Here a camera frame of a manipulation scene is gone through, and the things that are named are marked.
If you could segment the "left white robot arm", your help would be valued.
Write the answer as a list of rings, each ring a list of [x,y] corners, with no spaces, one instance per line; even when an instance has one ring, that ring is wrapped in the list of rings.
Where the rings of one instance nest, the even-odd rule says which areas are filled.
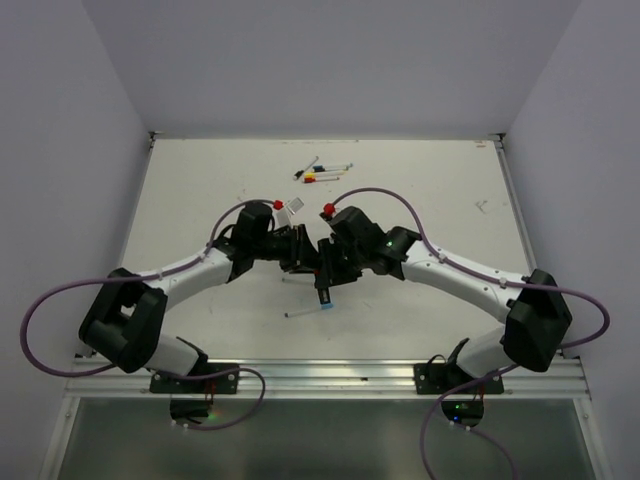
[[[229,229],[216,226],[205,248],[155,271],[111,272],[79,328],[80,340],[126,373],[142,368],[171,376],[185,392],[208,379],[207,355],[192,343],[162,334],[165,314],[191,297],[228,284],[257,261],[285,272],[312,273],[318,254],[302,225],[291,218],[303,202],[245,201]]]

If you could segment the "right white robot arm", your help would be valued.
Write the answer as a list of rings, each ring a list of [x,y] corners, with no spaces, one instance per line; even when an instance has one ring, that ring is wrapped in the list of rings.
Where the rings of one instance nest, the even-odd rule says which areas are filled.
[[[552,275],[536,269],[492,283],[489,268],[467,260],[455,268],[447,252],[430,251],[420,233],[401,226],[383,231],[357,207],[336,210],[327,204],[321,217],[331,229],[330,238],[318,243],[315,285],[322,302],[328,302],[329,288],[355,282],[370,270],[434,287],[499,322],[484,335],[461,340],[443,363],[423,366],[422,376],[437,390],[468,392],[481,377],[511,365],[537,373],[549,369],[572,322]]]

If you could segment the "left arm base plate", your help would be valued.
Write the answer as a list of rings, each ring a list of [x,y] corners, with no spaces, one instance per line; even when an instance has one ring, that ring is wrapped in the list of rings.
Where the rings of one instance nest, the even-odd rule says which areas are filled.
[[[190,380],[181,379],[177,374],[155,374],[149,390],[154,394],[234,395],[237,392],[239,365],[206,361],[195,365],[187,376]]]

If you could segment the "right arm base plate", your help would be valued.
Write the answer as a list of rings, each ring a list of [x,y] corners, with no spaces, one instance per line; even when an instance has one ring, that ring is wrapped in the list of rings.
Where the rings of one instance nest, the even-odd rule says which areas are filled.
[[[447,391],[474,381],[457,366],[445,363],[416,363],[413,365],[413,380],[418,395],[441,395]],[[501,378],[490,378],[459,391],[459,394],[484,393],[500,395],[505,392]]]

